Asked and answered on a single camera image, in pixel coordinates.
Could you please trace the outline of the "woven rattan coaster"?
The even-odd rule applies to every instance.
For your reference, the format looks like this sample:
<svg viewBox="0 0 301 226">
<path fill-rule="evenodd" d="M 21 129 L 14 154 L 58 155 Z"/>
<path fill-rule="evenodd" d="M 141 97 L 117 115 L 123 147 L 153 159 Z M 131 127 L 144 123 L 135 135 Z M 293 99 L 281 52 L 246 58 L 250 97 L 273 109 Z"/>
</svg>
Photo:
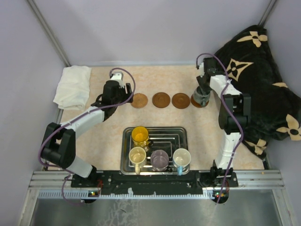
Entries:
<svg viewBox="0 0 301 226">
<path fill-rule="evenodd" d="M 136 93 L 133 96 L 133 102 L 131 106 L 134 108 L 144 108 L 148 103 L 148 98 L 145 94 Z"/>
</svg>

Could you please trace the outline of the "grey ceramic mug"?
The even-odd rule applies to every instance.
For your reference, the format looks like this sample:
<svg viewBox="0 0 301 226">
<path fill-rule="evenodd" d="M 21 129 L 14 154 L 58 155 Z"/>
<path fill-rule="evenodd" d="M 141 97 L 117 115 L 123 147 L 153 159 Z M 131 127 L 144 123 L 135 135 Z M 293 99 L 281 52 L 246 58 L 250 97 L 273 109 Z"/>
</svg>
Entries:
<svg viewBox="0 0 301 226">
<path fill-rule="evenodd" d="M 201 106 L 204 106 L 210 99 L 210 92 L 204 92 L 200 87 L 197 87 L 192 95 L 194 100 Z"/>
</svg>

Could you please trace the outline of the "dark wooden coaster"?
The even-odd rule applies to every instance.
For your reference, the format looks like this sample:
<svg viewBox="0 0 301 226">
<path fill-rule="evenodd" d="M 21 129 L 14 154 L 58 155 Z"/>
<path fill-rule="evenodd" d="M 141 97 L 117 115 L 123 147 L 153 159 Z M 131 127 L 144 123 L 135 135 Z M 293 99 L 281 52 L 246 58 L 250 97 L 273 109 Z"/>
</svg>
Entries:
<svg viewBox="0 0 301 226">
<path fill-rule="evenodd" d="M 190 105 L 190 98 L 184 93 L 177 93 L 172 97 L 172 104 L 178 109 L 185 109 Z"/>
<path fill-rule="evenodd" d="M 166 108 L 170 101 L 170 96 L 165 92 L 158 92 L 152 97 L 152 103 L 157 108 Z"/>
<path fill-rule="evenodd" d="M 203 108 L 203 107 L 206 107 L 206 106 L 209 104 L 209 101 L 207 101 L 207 102 L 205 103 L 204 106 L 201 106 L 200 104 L 198 104 L 198 103 L 194 100 L 193 95 L 191 95 L 191 97 L 190 97 L 190 102 L 191 102 L 195 107 L 197 107 L 197 108 Z"/>
</svg>

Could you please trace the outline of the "yellow glass cup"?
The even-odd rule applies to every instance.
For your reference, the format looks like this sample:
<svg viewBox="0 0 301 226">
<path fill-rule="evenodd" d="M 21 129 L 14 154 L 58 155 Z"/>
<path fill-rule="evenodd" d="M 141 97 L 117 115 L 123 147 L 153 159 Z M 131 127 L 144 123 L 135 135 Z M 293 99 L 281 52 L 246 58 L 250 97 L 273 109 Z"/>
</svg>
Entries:
<svg viewBox="0 0 301 226">
<path fill-rule="evenodd" d="M 138 146 L 138 147 L 144 148 L 151 144 L 151 141 L 149 139 L 149 132 L 143 126 L 135 127 L 132 130 L 131 138 L 132 138 L 134 145 Z"/>
</svg>

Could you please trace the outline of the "purple ceramic mug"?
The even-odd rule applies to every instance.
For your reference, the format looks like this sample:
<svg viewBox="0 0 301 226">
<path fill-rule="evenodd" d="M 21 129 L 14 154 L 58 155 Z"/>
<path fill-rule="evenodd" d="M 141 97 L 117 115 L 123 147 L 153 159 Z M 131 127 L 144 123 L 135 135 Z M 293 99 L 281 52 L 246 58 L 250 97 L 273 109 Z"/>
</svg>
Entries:
<svg viewBox="0 0 301 226">
<path fill-rule="evenodd" d="M 164 171 L 168 167 L 169 156 L 163 150 L 156 150 L 151 154 L 150 162 L 155 171 Z"/>
</svg>

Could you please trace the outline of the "white mug blue handle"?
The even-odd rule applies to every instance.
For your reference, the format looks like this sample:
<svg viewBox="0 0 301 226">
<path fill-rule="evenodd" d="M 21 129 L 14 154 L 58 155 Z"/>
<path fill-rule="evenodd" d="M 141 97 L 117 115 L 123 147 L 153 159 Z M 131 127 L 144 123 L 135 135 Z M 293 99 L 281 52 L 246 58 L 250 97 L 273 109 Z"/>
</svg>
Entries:
<svg viewBox="0 0 301 226">
<path fill-rule="evenodd" d="M 184 148 L 177 149 L 173 154 L 173 165 L 176 167 L 177 175 L 181 176 L 191 162 L 191 154 Z"/>
</svg>

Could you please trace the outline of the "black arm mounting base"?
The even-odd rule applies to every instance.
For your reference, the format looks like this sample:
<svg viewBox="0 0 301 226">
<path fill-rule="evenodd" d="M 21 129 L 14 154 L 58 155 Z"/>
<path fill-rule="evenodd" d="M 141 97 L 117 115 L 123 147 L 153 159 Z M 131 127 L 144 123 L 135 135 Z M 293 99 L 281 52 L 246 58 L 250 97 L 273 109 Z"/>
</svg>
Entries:
<svg viewBox="0 0 301 226">
<path fill-rule="evenodd" d="M 191 170 L 187 174 L 178 175 L 125 175 L 121 171 L 105 170 L 93 171 L 92 175 L 82 178 L 79 175 L 72 176 L 72 188 L 93 188 L 98 191 L 92 196 L 99 195 L 125 195 L 128 189 L 132 189 L 138 197 L 146 195 L 179 196 L 179 195 L 202 195 L 207 187 L 223 187 L 228 193 L 230 188 L 238 187 L 236 173 L 230 169 L 223 176 L 216 177 L 213 170 Z"/>
</svg>

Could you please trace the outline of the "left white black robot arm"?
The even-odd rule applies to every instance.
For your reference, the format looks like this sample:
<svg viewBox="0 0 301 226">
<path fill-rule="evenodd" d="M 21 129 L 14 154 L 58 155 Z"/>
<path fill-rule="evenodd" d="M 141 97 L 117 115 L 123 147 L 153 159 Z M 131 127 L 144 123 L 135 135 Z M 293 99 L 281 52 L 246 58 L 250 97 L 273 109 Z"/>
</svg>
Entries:
<svg viewBox="0 0 301 226">
<path fill-rule="evenodd" d="M 76 174 L 88 187 L 98 181 L 96 168 L 76 155 L 76 139 L 98 123 L 109 119 L 118 106 L 133 101 L 131 84 L 121 85 L 119 81 L 109 80 L 94 103 L 82 114 L 63 124 L 51 123 L 47 126 L 39 159 L 53 163 L 53 167 Z"/>
</svg>

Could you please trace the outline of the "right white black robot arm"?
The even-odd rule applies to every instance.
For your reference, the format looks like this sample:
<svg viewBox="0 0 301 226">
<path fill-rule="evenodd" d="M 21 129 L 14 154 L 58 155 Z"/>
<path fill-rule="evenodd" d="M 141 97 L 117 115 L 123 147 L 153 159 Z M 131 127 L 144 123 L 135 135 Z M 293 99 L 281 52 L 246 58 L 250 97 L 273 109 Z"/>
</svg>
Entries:
<svg viewBox="0 0 301 226">
<path fill-rule="evenodd" d="M 244 128 L 251 120 L 251 97 L 238 91 L 224 71 L 219 70 L 218 60 L 214 57 L 203 59 L 197 69 L 201 74 L 197 76 L 198 87 L 191 100 L 199 107 L 209 103 L 210 94 L 214 91 L 221 100 L 218 123 L 223 130 L 223 137 L 219 153 L 214 160 L 216 171 L 210 174 L 210 181 L 215 186 L 221 186 L 227 180 L 224 171 L 232 168 L 234 150 L 242 142 Z"/>
</svg>

